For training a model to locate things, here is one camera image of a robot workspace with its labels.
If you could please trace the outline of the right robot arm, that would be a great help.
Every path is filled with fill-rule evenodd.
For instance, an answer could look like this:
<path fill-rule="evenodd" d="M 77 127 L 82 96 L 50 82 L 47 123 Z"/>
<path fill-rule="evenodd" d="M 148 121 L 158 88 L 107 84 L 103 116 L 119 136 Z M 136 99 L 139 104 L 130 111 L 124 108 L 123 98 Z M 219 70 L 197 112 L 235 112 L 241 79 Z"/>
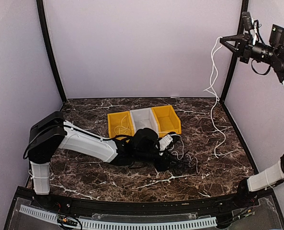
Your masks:
<path fill-rule="evenodd" d="M 241 62 L 249 60 L 266 63 L 273 69 L 279 82 L 284 87 L 284 28 L 273 25 L 269 44 L 253 42 L 249 33 L 225 36 L 220 43 L 240 58 Z M 233 204 L 238 208 L 247 207 L 260 190 L 274 188 L 284 182 L 284 154 L 273 166 L 240 181 L 233 196 Z"/>

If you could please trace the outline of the white bin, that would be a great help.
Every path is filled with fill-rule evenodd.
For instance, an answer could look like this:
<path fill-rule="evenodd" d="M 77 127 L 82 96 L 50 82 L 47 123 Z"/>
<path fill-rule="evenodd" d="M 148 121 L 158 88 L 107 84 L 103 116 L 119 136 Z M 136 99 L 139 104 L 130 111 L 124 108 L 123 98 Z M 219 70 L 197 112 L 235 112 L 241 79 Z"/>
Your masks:
<path fill-rule="evenodd" d="M 134 132 L 136 133 L 139 129 L 150 128 L 157 134 L 159 133 L 159 127 L 155 116 L 151 108 L 143 108 L 129 111 L 133 124 Z"/>

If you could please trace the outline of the yellow bin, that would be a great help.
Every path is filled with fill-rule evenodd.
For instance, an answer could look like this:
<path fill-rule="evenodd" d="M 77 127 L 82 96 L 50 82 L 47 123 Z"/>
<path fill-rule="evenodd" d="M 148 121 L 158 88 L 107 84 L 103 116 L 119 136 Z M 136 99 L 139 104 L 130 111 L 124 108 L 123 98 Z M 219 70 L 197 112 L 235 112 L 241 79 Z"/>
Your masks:
<path fill-rule="evenodd" d="M 114 138 L 117 135 L 134 135 L 133 124 L 129 111 L 109 113 L 107 118 L 110 138 Z"/>
<path fill-rule="evenodd" d="M 181 121 L 171 105 L 152 107 L 153 115 L 156 119 L 159 129 L 159 137 L 175 132 L 182 133 Z"/>

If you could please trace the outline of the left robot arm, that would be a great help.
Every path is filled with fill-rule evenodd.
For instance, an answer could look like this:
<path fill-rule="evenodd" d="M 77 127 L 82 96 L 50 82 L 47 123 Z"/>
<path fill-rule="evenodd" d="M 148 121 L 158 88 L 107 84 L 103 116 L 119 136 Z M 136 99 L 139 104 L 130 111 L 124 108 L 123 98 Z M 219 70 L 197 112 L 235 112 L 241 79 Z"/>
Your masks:
<path fill-rule="evenodd" d="M 114 166 L 150 162 L 158 172 L 164 172 L 179 162 L 170 151 L 178 140 L 173 135 L 170 132 L 161 138 L 146 127 L 132 136 L 104 138 L 73 125 L 60 111 L 55 111 L 31 127 L 23 158 L 31 165 L 37 201 L 52 209 L 56 198 L 50 194 L 49 163 L 57 149 L 72 150 Z"/>

